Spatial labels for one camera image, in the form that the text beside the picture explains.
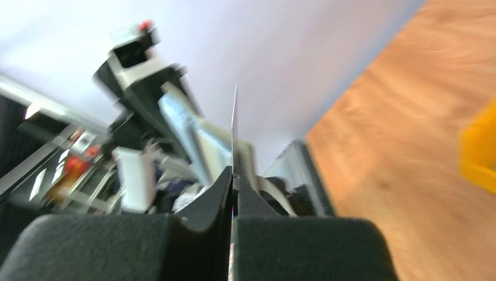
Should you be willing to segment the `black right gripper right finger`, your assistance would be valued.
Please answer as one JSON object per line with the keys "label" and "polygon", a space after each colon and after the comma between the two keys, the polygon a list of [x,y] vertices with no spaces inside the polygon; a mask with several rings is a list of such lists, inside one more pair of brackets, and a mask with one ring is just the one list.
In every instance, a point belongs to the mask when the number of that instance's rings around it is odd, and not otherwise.
{"label": "black right gripper right finger", "polygon": [[289,217],[234,169],[234,280],[397,280],[384,236],[369,220]]}

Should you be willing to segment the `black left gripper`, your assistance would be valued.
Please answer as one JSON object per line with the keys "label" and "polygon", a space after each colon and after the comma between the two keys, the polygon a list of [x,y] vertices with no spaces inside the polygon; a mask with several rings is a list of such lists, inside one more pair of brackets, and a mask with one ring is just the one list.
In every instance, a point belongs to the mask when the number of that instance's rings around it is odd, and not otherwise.
{"label": "black left gripper", "polygon": [[104,152],[118,147],[141,152],[156,143],[167,154],[198,155],[193,124],[198,110],[181,77],[178,67],[161,61],[104,62],[94,79],[124,108],[108,127]]}

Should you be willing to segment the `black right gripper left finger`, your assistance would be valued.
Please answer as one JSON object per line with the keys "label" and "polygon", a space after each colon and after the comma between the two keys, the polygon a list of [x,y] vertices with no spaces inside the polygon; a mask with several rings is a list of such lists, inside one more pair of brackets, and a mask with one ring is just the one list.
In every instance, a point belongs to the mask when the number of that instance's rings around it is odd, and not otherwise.
{"label": "black right gripper left finger", "polygon": [[232,173],[180,212],[44,215],[20,234],[2,280],[226,280]]}

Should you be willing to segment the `white plastic container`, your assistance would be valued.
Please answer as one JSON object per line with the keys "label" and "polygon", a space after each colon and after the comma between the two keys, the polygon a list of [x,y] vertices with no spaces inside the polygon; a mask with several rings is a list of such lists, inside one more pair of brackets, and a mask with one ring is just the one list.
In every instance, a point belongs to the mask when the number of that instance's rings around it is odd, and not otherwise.
{"label": "white plastic container", "polygon": [[113,150],[122,188],[120,206],[127,213],[147,213],[156,196],[153,155],[118,146]]}

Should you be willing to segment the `yellow plastic bin row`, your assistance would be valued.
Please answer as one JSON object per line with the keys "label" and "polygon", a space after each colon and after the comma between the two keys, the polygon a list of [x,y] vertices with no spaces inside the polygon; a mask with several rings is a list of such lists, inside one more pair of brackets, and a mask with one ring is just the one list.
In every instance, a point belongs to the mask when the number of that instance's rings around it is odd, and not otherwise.
{"label": "yellow plastic bin row", "polygon": [[465,179],[495,193],[495,100],[463,129],[459,166]]}

